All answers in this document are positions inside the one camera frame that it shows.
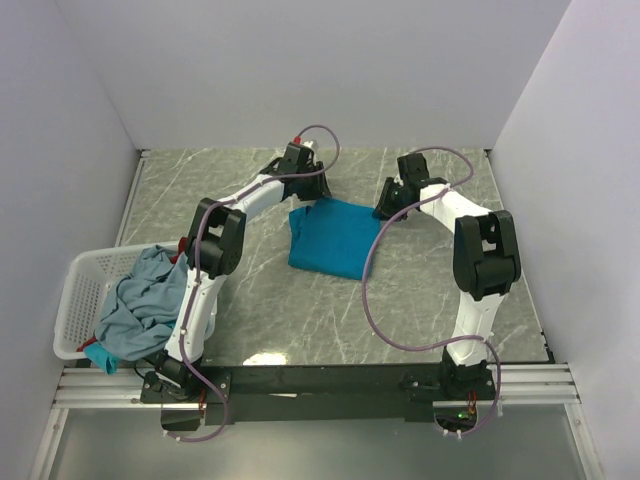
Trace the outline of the teal blue t shirt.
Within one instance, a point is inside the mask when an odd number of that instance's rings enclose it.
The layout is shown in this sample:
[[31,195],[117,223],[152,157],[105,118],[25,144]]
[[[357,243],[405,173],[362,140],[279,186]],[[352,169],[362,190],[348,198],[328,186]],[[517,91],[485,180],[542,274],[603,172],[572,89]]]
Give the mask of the teal blue t shirt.
[[359,280],[380,221],[371,207],[321,198],[291,211],[289,228],[289,266]]

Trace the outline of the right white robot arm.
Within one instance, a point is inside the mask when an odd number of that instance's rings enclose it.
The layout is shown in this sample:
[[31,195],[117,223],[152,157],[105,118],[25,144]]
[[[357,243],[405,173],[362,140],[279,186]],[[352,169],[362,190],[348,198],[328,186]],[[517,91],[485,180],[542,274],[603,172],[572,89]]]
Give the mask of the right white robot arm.
[[452,399],[492,389],[487,341],[499,307],[521,277],[513,217],[482,207],[456,192],[456,183],[431,176],[421,149],[399,157],[397,166],[374,210],[385,222],[380,232],[415,209],[453,234],[452,269],[460,295],[452,338],[443,344],[439,388]]

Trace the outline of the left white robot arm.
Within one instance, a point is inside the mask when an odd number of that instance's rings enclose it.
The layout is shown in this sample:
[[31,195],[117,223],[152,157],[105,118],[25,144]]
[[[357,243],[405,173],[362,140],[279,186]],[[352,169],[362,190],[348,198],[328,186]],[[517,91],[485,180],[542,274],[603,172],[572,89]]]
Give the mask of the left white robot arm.
[[313,142],[295,138],[247,186],[198,204],[184,249],[184,298],[174,330],[154,366],[164,389],[176,401],[189,401],[199,392],[200,378],[193,370],[215,329],[221,287],[240,263],[249,221],[291,196],[313,201],[330,195],[324,165],[315,153]]

